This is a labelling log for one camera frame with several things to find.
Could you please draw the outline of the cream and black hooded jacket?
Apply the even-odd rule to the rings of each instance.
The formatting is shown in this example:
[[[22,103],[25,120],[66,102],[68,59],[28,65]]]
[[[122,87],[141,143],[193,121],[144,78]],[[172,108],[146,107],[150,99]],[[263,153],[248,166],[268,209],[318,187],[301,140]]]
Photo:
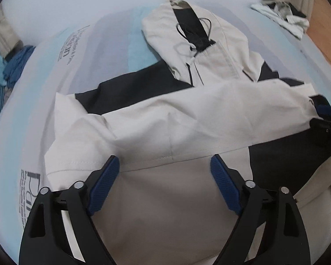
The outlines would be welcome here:
[[[45,154],[54,190],[85,180],[111,155],[120,172],[98,232],[120,264],[209,264],[235,223],[210,174],[218,154],[246,180],[289,188],[311,260],[331,244],[331,144],[308,128],[331,78],[264,62],[219,12],[192,6],[214,45],[196,53],[180,32],[177,0],[146,11],[135,29],[135,72],[114,53],[129,45],[121,18],[69,36],[59,63],[73,77],[55,96],[55,139]]]

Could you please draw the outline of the wooden headboard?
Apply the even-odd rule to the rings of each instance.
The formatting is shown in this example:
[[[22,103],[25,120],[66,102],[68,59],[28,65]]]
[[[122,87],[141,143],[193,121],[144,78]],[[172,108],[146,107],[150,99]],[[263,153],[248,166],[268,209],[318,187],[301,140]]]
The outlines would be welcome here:
[[[314,0],[307,34],[331,65],[331,5],[328,0]]]

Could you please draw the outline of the white crumpled garment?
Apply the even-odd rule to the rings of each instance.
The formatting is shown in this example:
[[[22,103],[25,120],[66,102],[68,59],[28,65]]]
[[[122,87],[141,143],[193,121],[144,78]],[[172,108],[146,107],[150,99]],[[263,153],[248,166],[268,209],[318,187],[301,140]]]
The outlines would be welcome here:
[[[290,32],[295,38],[301,40],[310,27],[310,22],[305,14],[298,11],[291,3],[268,2],[252,4],[250,8],[268,17],[273,22]]]

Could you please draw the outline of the blue crumpled garment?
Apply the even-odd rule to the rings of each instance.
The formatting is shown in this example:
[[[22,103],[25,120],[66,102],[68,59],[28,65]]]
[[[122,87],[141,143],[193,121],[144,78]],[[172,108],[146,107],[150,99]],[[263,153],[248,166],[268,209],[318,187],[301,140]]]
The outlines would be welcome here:
[[[35,46],[26,45],[17,54],[15,54],[10,61],[8,61],[5,69],[3,70],[3,78],[6,81],[7,88],[14,88],[35,48]]]

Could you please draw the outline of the striped bed mattress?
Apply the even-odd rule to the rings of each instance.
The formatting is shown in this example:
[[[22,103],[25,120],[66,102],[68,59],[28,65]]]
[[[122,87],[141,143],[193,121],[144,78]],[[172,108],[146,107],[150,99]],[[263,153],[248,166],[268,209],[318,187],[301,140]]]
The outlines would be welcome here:
[[[296,72],[331,78],[331,67],[309,38],[299,41],[262,14],[244,6],[197,6],[219,11],[247,36],[255,51],[265,53],[264,62],[272,71],[277,71],[275,61],[280,61],[285,67],[284,79]],[[120,17],[122,28],[118,35],[124,32],[132,35],[130,44],[112,55],[121,74],[135,72],[138,66],[135,29],[143,13],[156,8],[140,7],[104,16]],[[0,114],[0,245],[14,261],[18,260],[24,226],[36,195],[40,188],[50,186],[46,180],[45,154],[55,139],[55,96],[59,92],[67,95],[73,79],[59,63],[60,53],[69,36],[96,21],[67,28],[41,42]]]

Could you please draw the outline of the beige left curtain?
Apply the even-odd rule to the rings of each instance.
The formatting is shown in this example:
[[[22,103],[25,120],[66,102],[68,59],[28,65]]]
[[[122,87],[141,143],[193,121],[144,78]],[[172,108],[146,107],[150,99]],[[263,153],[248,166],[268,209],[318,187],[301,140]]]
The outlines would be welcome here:
[[[22,46],[22,41],[8,22],[0,6],[0,55],[6,58],[14,49]]]

